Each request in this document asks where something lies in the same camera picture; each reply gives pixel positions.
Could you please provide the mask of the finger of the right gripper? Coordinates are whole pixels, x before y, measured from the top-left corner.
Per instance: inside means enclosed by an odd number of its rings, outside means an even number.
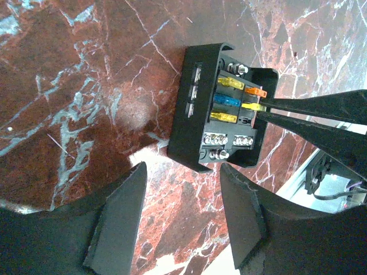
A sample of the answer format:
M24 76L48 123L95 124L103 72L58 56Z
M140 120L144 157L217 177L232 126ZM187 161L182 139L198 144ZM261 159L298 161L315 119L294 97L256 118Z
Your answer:
M271 112L259 111L257 118L299 135L366 179L365 135Z
M353 124L366 123L366 90L359 89L308 99L260 100L260 104L287 112L300 113Z

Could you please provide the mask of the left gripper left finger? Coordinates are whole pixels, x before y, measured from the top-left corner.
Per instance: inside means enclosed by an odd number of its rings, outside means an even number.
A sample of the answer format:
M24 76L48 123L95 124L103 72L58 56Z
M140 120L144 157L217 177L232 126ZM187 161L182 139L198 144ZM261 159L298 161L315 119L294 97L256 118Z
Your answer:
M83 265L96 274L129 274L147 186L147 166L137 164L107 197Z

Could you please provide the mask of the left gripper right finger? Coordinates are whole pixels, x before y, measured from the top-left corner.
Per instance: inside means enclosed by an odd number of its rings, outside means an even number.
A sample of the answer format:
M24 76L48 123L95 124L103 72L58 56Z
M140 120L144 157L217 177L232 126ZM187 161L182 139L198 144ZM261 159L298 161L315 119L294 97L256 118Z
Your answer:
M227 163L220 167L220 185L233 262L242 269L268 238L258 198L260 186Z

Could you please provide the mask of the yellow blade fuse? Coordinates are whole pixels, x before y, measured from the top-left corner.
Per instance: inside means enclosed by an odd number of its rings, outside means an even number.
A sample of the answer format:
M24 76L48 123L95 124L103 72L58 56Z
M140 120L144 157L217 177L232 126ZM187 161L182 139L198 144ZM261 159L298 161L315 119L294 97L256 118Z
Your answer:
M245 109L250 109L253 111L261 111L261 112L265 112L267 110L267 107L262 106L258 103L242 103L241 107Z

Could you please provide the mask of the black fuse box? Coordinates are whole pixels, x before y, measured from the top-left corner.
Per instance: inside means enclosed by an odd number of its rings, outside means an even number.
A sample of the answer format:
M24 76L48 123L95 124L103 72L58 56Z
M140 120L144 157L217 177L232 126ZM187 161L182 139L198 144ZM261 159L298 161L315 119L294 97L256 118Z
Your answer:
M256 118L256 111L214 102L214 94L226 95L241 103L260 103L272 98L278 72L272 68L253 68L227 55L228 43L190 46L183 60L181 82L167 155L170 159L199 173L208 164L229 162L242 168L259 161L267 123ZM267 92L267 97L246 93L217 82L232 77ZM211 112L237 116L237 123L211 119Z

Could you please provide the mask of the blue blade fuse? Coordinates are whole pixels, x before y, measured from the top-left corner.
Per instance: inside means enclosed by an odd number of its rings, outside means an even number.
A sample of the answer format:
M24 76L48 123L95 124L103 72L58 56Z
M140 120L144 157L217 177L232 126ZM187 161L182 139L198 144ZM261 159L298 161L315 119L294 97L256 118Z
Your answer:
M227 105L227 106L233 106L233 107L241 107L241 101L226 95L214 94L214 102L217 104Z

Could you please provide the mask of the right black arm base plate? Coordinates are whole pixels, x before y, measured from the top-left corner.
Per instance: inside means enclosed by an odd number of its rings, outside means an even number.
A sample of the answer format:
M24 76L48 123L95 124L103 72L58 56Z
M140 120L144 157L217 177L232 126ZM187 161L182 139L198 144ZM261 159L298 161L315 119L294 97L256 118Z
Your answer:
M304 189L307 194L314 194L319 188L321 181L330 170L331 157L319 151L306 166L306 177L304 181Z

